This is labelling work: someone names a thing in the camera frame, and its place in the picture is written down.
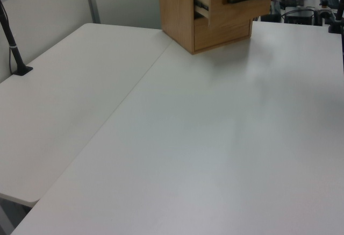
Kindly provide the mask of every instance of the black mount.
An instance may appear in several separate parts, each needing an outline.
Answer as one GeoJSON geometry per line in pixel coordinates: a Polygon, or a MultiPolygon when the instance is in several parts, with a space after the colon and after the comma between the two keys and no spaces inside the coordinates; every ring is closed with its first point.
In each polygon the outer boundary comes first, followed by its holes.
{"type": "Polygon", "coordinates": [[[335,20],[332,21],[331,25],[328,28],[329,33],[343,34],[343,24],[342,16],[344,12],[344,0],[339,0],[338,11],[335,17],[335,20]]]}
{"type": "Polygon", "coordinates": [[[5,8],[0,0],[0,23],[6,35],[7,41],[10,45],[11,51],[13,56],[15,57],[17,63],[17,70],[13,73],[13,75],[20,75],[23,76],[30,72],[33,68],[28,67],[23,63],[22,57],[20,56],[19,49],[17,47],[16,41],[13,37],[13,34],[10,29],[9,20],[7,18],[5,8]]]}

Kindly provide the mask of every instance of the black wire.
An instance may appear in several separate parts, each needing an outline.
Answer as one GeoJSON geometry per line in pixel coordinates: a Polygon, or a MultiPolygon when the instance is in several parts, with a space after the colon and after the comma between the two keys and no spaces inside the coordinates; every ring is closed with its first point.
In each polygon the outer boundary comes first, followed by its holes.
{"type": "Polygon", "coordinates": [[[10,51],[10,53],[9,53],[9,65],[10,65],[10,72],[11,72],[11,75],[13,75],[13,73],[12,73],[12,67],[11,67],[11,48],[9,48],[9,51],[10,51]]]}
{"type": "Polygon", "coordinates": [[[9,17],[8,17],[8,15],[7,15],[6,9],[5,9],[4,5],[2,4],[1,0],[0,0],[0,6],[1,6],[2,10],[3,10],[4,13],[5,13],[6,21],[9,22],[9,17]]]}
{"type": "Polygon", "coordinates": [[[316,12],[315,10],[313,9],[299,9],[299,10],[292,10],[292,11],[289,11],[287,13],[284,13],[283,15],[281,15],[282,17],[283,16],[286,16],[286,15],[289,15],[291,13],[297,13],[297,12],[302,12],[302,11],[312,11],[312,12],[316,12]]]}

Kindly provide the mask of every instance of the white table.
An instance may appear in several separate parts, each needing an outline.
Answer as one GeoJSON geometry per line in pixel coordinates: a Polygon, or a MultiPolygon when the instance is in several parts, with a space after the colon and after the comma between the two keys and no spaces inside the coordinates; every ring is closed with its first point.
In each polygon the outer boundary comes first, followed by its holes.
{"type": "Polygon", "coordinates": [[[339,35],[173,42],[13,235],[342,235],[343,134],[339,35]]]}
{"type": "Polygon", "coordinates": [[[0,197],[33,206],[171,43],[86,24],[0,84],[0,197]]]}

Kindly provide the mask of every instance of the open drawer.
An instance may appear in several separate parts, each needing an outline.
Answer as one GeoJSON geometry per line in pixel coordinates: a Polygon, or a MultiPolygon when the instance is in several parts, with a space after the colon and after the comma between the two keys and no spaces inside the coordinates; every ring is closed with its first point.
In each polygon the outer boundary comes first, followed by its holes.
{"type": "Polygon", "coordinates": [[[195,11],[208,19],[210,28],[244,22],[266,15],[271,0],[195,0],[195,11]]]}

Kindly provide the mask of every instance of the wooden box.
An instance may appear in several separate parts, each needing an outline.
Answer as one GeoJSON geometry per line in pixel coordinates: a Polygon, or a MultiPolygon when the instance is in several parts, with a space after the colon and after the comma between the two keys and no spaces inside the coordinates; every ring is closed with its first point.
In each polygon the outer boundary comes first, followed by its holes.
{"type": "Polygon", "coordinates": [[[251,36],[271,0],[160,0],[162,29],[191,54],[251,36]]]}

